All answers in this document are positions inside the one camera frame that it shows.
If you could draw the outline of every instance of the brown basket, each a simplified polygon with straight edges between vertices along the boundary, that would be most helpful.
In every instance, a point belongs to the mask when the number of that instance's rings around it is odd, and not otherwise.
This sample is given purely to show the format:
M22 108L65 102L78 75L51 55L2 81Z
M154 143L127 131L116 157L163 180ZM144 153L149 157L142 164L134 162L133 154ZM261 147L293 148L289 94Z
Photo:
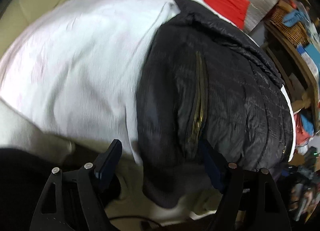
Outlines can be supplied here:
M302 44L304 47L310 42L308 40L307 32L301 22L297 22L292 27L287 27L282 23L283 17L289 12L281 5L276 5L276 8L270 18L271 23L288 39L288 41L297 47Z

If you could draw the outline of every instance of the zipper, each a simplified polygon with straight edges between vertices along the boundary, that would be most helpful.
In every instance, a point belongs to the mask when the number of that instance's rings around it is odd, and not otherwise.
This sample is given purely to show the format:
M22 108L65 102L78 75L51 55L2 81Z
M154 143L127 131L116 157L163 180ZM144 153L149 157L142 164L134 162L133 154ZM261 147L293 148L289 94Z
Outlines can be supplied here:
M198 144L200 130L204 121L205 112L205 67L199 52L196 52L196 109L193 116L192 131L188 142Z

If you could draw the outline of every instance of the dark clothing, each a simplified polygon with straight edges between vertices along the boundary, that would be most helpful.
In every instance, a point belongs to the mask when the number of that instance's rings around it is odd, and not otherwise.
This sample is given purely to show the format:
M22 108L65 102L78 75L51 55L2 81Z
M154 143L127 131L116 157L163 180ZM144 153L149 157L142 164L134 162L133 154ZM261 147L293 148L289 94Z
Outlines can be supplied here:
M204 6L175 2L181 13L156 33L136 96L144 193L162 207L211 185L199 138L246 170L287 161L293 140L271 59ZM190 138L196 124L198 137Z

